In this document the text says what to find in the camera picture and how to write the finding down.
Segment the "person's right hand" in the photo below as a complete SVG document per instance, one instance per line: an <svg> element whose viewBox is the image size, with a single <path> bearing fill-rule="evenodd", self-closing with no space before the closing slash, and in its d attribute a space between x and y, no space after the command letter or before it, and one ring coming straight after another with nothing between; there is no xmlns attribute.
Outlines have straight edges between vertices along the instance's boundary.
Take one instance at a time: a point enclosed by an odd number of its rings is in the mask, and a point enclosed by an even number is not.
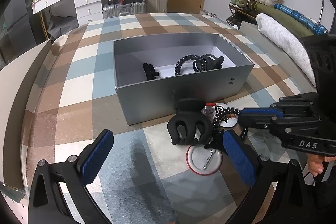
<svg viewBox="0 0 336 224"><path fill-rule="evenodd" d="M335 161L336 157L323 157L319 155L307 154L307 166L313 177L321 174L324 162Z"/></svg>

